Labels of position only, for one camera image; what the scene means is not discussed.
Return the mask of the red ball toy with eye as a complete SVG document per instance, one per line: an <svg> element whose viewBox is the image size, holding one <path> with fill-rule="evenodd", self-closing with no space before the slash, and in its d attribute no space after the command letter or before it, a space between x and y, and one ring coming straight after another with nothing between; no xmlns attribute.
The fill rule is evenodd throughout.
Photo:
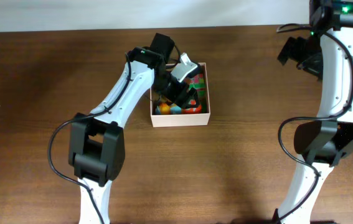
<svg viewBox="0 0 353 224"><path fill-rule="evenodd" d="M190 100L189 108L182 109L182 114L199 114L202 112L202 105L196 100Z"/></svg>

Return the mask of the colourful puzzle cube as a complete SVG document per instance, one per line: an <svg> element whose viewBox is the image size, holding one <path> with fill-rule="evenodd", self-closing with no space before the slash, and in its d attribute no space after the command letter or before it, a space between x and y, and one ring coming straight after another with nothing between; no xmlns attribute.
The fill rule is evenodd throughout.
<svg viewBox="0 0 353 224"><path fill-rule="evenodd" d="M187 78L186 80L189 84L189 88L196 89L199 98L205 98L207 86L205 83L205 75L203 73L200 73L193 78Z"/></svg>

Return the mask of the orange blue duck toy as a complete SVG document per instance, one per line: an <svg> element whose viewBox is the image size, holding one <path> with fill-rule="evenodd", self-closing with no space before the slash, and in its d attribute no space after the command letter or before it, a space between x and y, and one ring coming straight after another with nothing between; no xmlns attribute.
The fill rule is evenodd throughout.
<svg viewBox="0 0 353 224"><path fill-rule="evenodd" d="M182 114L182 109L167 98L161 97L154 104L155 115Z"/></svg>

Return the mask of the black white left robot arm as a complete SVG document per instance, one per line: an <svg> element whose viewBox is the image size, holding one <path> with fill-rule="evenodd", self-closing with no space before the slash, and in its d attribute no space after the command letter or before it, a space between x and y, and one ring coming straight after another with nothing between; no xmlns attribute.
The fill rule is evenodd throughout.
<svg viewBox="0 0 353 224"><path fill-rule="evenodd" d="M71 123L68 163L81 191L80 223L109 223L110 189L125 160L124 126L139 99L152 89L182 109L199 106L186 78L201 71L187 54L170 65L174 41L156 34L148 47L126 54L120 79L90 114L78 113Z"/></svg>

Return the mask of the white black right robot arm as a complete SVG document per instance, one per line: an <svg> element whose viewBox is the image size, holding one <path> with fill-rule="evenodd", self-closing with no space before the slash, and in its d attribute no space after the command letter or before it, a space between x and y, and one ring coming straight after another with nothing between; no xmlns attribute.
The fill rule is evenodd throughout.
<svg viewBox="0 0 353 224"><path fill-rule="evenodd" d="M298 116L294 132L296 170L273 223L310 223L321 187L340 160L353 153L353 2L309 3L309 24L285 24L277 33L307 30L307 38L290 37L278 61L296 62L299 70L322 82L315 117Z"/></svg>

